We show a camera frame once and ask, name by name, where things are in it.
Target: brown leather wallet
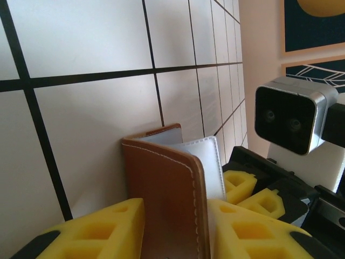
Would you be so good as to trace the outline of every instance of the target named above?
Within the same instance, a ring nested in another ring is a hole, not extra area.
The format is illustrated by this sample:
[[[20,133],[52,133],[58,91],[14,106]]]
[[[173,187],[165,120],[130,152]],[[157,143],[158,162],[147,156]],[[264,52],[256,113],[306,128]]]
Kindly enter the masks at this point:
[[[129,198],[144,199],[143,259],[209,259],[207,200],[200,160],[141,138],[180,124],[122,139]]]

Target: camera housing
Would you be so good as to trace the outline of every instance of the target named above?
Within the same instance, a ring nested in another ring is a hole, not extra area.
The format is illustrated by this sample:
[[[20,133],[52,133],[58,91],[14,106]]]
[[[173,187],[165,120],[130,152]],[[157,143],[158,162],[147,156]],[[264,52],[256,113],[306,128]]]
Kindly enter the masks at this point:
[[[338,95],[327,84],[276,78],[256,91],[255,131],[269,142],[306,155],[324,143],[327,110]]]

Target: camera lens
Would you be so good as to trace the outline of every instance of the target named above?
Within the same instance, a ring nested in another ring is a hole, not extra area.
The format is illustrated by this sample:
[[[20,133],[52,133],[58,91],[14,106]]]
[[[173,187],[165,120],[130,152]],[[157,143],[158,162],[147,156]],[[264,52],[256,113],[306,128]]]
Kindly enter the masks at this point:
[[[292,132],[297,132],[301,129],[301,122],[298,119],[291,119],[289,121],[289,128]]]
[[[272,112],[271,110],[266,110],[264,112],[264,118],[267,122],[272,122],[275,119],[274,112]]]

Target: leather wallet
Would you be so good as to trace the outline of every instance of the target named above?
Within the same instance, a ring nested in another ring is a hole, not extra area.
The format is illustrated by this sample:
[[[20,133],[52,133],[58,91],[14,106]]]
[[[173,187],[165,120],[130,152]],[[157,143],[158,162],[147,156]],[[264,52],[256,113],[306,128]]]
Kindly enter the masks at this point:
[[[173,124],[125,137],[122,148],[128,196],[144,200],[141,258],[211,258],[207,199],[226,200],[216,137],[183,143]]]

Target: yellow foam holder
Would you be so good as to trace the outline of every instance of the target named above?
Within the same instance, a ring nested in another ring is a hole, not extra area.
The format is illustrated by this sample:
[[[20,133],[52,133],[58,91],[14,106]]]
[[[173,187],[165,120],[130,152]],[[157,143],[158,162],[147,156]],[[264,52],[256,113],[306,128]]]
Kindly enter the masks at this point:
[[[250,197],[257,179],[253,174],[228,170],[223,175],[226,199],[231,204],[238,204]]]
[[[37,259],[139,259],[144,203],[130,199],[48,229],[60,235]]]
[[[278,190],[265,188],[237,205],[278,219],[285,214],[285,208],[282,198],[277,193]]]
[[[307,259],[311,255],[291,236],[296,226],[221,200],[208,200],[216,224],[214,259]]]

